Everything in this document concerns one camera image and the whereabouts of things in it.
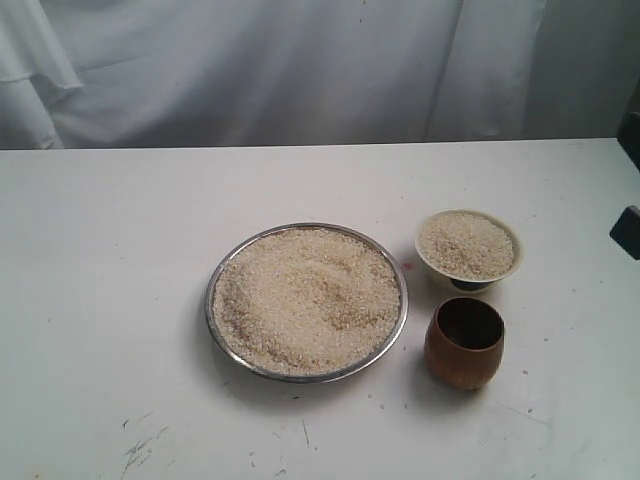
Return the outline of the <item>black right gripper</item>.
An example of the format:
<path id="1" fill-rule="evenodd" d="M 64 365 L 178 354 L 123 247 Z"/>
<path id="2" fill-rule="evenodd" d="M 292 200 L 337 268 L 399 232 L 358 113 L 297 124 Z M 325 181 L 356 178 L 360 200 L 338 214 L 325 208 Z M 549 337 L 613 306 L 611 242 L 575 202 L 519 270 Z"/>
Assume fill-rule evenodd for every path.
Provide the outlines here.
<path id="1" fill-rule="evenodd" d="M 628 112 L 618 129 L 618 143 L 637 170 L 640 170 L 640 113 Z M 640 259 L 640 213 L 634 205 L 626 207 L 609 232 L 610 238 L 631 258 Z"/>

